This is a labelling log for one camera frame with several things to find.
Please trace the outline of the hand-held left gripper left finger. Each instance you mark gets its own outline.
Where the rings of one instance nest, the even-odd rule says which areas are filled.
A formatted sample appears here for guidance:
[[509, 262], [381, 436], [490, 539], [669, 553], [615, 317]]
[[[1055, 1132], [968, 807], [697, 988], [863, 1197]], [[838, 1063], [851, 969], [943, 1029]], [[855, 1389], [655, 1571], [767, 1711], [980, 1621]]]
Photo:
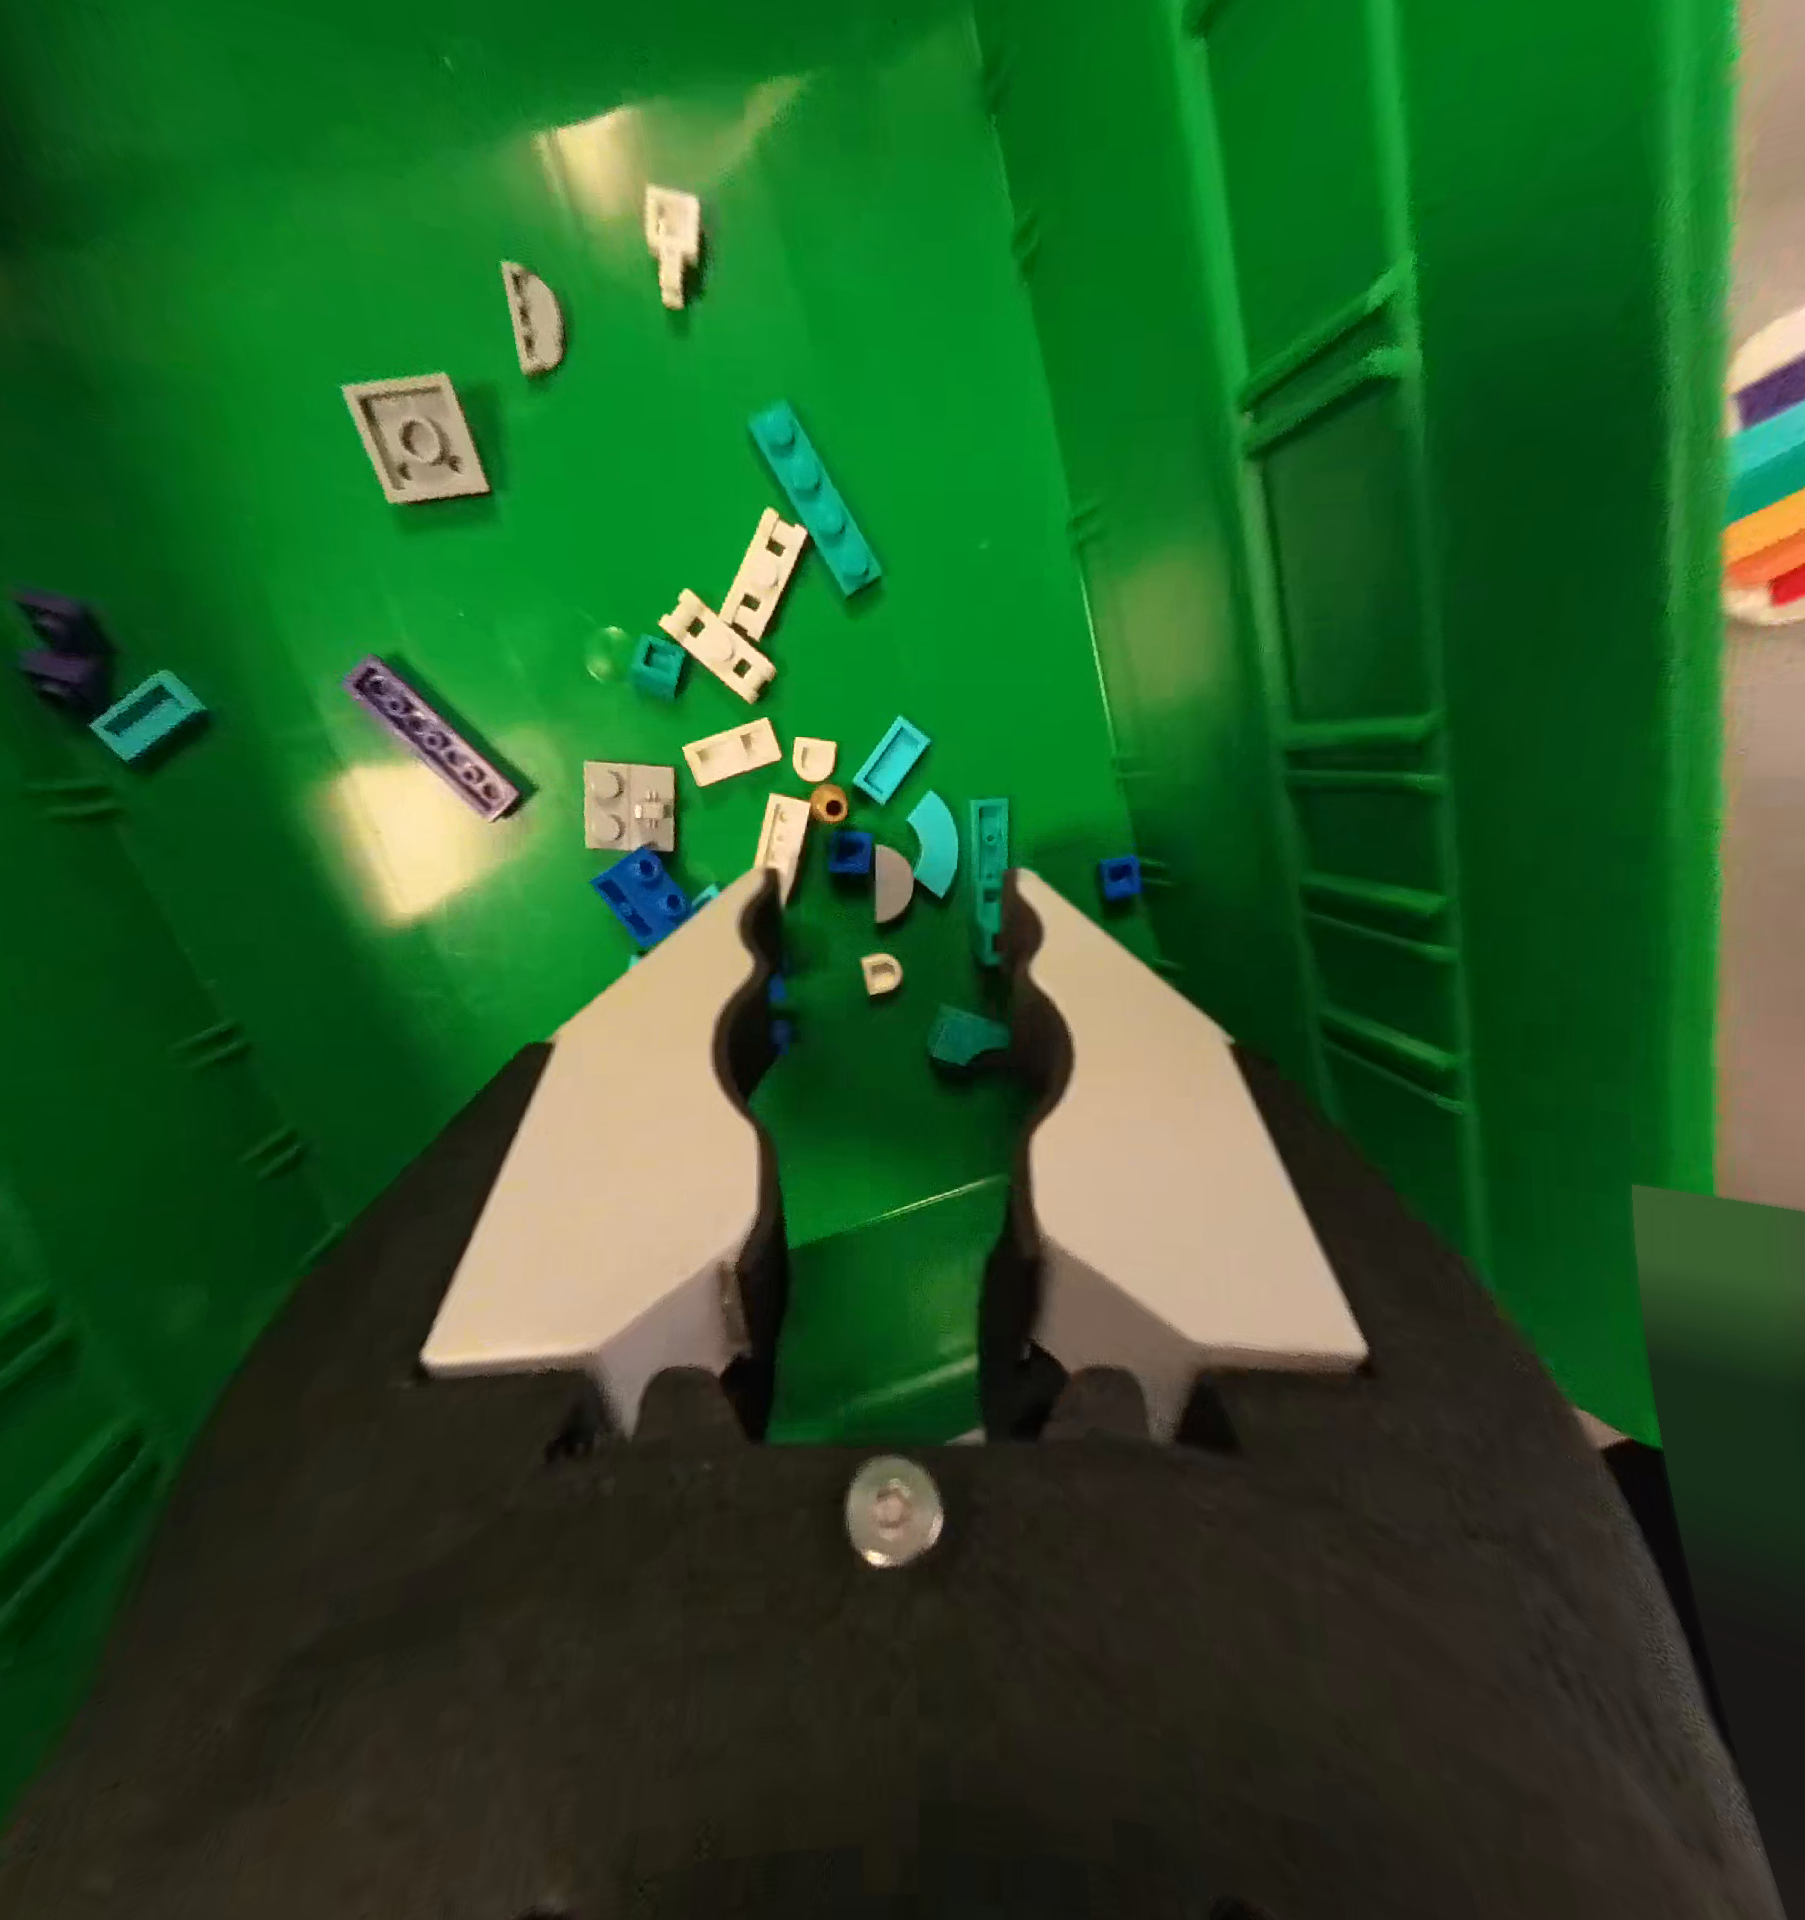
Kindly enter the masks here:
[[433, 1379], [583, 1373], [631, 1430], [650, 1379], [709, 1371], [748, 1435], [789, 1300], [775, 1151], [783, 884], [753, 868], [554, 1036], [420, 1347]]

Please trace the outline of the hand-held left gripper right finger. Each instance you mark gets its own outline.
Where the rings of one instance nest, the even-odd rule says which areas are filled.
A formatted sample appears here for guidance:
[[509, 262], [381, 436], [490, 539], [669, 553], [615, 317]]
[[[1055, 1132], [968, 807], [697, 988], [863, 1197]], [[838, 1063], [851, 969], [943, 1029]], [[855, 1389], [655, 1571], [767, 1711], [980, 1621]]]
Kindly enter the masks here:
[[1368, 1343], [1230, 1034], [1030, 868], [1005, 880], [1031, 1096], [982, 1296], [982, 1423], [1115, 1369], [1168, 1440], [1208, 1373], [1352, 1376]]

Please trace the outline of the lego pieces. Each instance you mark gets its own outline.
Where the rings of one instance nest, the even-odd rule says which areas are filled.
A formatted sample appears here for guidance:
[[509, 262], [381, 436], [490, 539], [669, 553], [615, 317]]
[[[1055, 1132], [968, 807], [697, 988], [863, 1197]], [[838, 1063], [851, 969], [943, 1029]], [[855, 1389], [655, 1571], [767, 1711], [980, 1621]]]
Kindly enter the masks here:
[[[684, 281], [700, 256], [700, 203], [695, 195], [650, 183], [644, 187], [643, 228], [657, 264], [660, 296], [672, 312], [681, 312]], [[501, 275], [521, 368], [530, 378], [543, 376], [560, 365], [564, 355], [560, 302], [523, 262], [503, 259]], [[342, 393], [388, 503], [424, 506], [490, 492], [466, 412], [447, 374], [348, 383]], [[773, 660], [762, 651], [762, 638], [773, 623], [800, 555], [816, 548], [844, 597], [874, 588], [879, 580], [881, 570], [868, 536], [844, 506], [793, 405], [778, 401], [759, 410], [748, 417], [748, 435], [795, 518], [778, 514], [775, 507], [764, 510], [719, 609], [695, 590], [678, 597], [676, 607], [657, 621], [660, 637], [641, 637], [631, 662], [632, 685], [638, 676], [650, 676], [641, 685], [660, 685], [660, 690], [672, 697], [681, 683], [681, 664], [695, 660], [726, 690], [758, 703], [775, 673]], [[87, 730], [120, 761], [157, 751], [162, 740], [203, 716], [202, 701], [167, 669], [151, 673], [120, 698], [106, 701], [111, 655], [94, 612], [83, 602], [64, 595], [18, 593], [12, 605], [38, 638], [36, 647], [17, 655], [17, 672], [45, 705], [80, 714]], [[485, 823], [501, 822], [521, 807], [521, 782], [507, 779], [489, 754], [458, 732], [385, 660], [361, 660], [344, 685], [406, 753], [445, 779]], [[904, 717], [897, 717], [855, 774], [852, 788], [874, 805], [891, 802], [927, 748], [929, 739]], [[799, 801], [793, 795], [770, 795], [765, 802], [753, 868], [775, 876], [785, 903], [799, 876], [807, 823], [819, 819], [835, 826], [846, 814], [846, 798], [838, 784], [829, 782], [836, 770], [835, 754], [831, 743], [799, 737], [791, 771], [811, 784], [811, 796]], [[783, 754], [765, 724], [745, 724], [689, 743], [683, 756], [697, 784], [709, 785], [773, 766]], [[595, 882], [600, 898], [617, 916], [631, 939], [649, 950], [709, 898], [707, 892], [697, 900], [683, 898], [657, 859], [676, 847], [674, 771], [667, 766], [655, 770], [596, 764], [587, 779], [593, 807], [587, 815], [589, 847], [626, 848], [617, 865]], [[881, 924], [909, 908], [913, 891], [947, 898], [954, 884], [961, 870], [959, 843], [951, 839], [954, 826], [937, 810], [940, 805], [940, 796], [925, 795], [911, 815], [917, 839], [916, 864], [904, 864], [909, 885], [897, 898], [895, 910], [883, 906], [878, 912]], [[1001, 961], [1010, 834], [996, 801], [980, 805], [973, 818], [973, 924], [980, 962], [993, 968]], [[829, 844], [827, 870], [843, 878], [872, 876], [879, 897], [881, 876], [889, 872], [883, 859], [895, 853], [897, 848], [876, 843], [868, 831], [838, 830]], [[904, 977], [900, 962], [887, 953], [863, 956], [861, 969], [872, 998], [891, 996]], [[927, 1043], [940, 1072], [962, 1074], [1005, 1057], [1010, 1037], [1005, 1022], [976, 1011], [940, 1011]]]

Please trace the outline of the green plastic bin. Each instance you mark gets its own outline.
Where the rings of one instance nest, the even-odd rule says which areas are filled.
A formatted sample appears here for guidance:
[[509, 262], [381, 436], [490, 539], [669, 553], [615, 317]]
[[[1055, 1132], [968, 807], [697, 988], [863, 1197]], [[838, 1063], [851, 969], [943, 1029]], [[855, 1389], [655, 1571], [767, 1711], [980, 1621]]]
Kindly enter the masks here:
[[765, 710], [1273, 1059], [1659, 1443], [1713, 1158], [1734, 4], [0, 4], [0, 1830], [224, 1385]]

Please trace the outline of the round rainbow lego plate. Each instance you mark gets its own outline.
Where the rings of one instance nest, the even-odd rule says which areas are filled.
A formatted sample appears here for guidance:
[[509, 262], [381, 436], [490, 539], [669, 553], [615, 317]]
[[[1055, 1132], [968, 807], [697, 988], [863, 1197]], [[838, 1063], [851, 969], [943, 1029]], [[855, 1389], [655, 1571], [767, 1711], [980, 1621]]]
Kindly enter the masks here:
[[1721, 595], [1730, 621], [1805, 621], [1805, 303], [1753, 330], [1726, 378]]

